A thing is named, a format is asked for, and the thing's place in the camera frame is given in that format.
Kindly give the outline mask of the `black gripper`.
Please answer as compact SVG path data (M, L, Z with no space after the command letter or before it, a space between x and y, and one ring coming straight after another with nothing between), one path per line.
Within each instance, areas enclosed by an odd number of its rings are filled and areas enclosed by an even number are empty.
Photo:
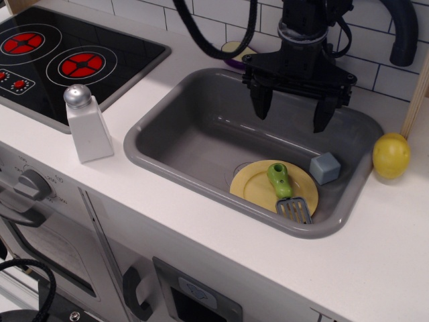
M265 119L274 91L319 100L313 117L314 133L325 130L337 106L347 106L355 75L326 57L322 44L283 41L276 52L243 57L243 83L250 90L256 116Z

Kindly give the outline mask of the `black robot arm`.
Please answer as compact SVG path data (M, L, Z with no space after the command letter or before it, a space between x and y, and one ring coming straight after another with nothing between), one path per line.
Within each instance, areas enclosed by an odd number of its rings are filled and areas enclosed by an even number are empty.
M243 58L243 83L250 90L256 115L267 117L274 91L315 99L314 132L327 127L336 109L348 105L355 75L336 66L337 53L327 42L330 26L351 32L343 15L351 1L284 1L277 52Z

